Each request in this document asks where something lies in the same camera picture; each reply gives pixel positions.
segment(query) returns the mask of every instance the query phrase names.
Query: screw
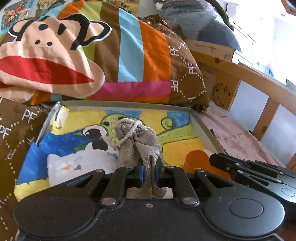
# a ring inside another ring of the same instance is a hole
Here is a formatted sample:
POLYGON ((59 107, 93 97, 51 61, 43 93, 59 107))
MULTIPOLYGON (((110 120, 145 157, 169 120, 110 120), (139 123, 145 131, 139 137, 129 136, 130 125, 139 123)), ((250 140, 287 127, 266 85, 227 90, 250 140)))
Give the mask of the screw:
POLYGON ((112 197, 106 197, 106 198, 102 199, 101 202, 102 202, 102 204, 109 206, 109 205, 115 204, 116 200, 114 198, 112 198, 112 197))
POLYGON ((187 205, 195 205, 197 204, 197 200, 194 197, 185 197, 183 199, 183 203, 187 205))
POLYGON ((154 205, 152 203, 147 203, 146 207, 154 207, 154 205))

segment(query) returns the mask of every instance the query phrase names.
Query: pink stripe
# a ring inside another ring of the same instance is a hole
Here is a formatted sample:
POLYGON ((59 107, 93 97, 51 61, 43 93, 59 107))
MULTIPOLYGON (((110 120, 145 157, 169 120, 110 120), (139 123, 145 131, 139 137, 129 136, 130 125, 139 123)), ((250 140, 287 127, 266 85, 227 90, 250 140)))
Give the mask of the pink stripe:
POLYGON ((169 81, 144 81, 144 82, 117 82, 107 83, 92 95, 103 98, 135 98, 135 97, 159 97, 170 94, 169 81))

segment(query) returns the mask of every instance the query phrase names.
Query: orange cup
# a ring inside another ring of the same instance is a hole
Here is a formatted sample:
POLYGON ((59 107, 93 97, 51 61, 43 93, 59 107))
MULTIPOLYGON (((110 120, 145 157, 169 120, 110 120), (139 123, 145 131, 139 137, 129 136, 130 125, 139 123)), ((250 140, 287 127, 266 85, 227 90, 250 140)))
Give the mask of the orange cup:
POLYGON ((203 169, 225 179, 231 180, 228 173, 211 166, 209 159, 210 157, 202 150, 191 151, 186 155, 183 169, 186 173, 194 173, 196 169, 203 169))

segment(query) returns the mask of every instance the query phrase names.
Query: wooden bed rail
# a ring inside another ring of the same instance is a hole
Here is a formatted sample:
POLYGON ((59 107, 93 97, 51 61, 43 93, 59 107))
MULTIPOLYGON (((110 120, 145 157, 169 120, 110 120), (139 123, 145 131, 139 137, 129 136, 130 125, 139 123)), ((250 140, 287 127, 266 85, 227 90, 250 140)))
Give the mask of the wooden bed rail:
MULTIPOLYGON (((247 60, 243 61, 240 53, 216 44, 187 39, 185 42, 198 62, 208 97, 216 105, 229 111, 241 81, 269 96, 252 132, 258 140, 261 140, 266 133, 279 105, 296 116, 296 93, 283 83, 256 70, 256 66, 253 66, 254 68, 248 66, 252 64, 247 60)), ((287 167, 296 171, 296 154, 287 167)))

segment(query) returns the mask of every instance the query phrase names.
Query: drawstring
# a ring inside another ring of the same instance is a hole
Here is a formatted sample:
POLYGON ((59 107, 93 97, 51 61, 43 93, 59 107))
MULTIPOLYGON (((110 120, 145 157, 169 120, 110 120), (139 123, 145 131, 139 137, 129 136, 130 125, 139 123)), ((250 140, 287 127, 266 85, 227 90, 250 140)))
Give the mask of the drawstring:
POLYGON ((118 126, 119 124, 121 124, 123 122, 133 123, 133 126, 131 127, 130 131, 119 142, 112 140, 114 137, 117 137, 116 134, 105 138, 105 141, 107 142, 107 144, 109 146, 111 146, 116 151, 119 151, 118 147, 121 144, 123 144, 128 138, 130 138, 132 136, 132 133, 137 129, 137 127, 141 128, 143 130, 150 130, 154 135, 156 135, 156 133, 154 132, 154 130, 152 128, 150 128, 148 126, 144 126, 142 121, 140 121, 140 120, 132 120, 129 118, 122 118, 117 122, 116 126, 118 126))

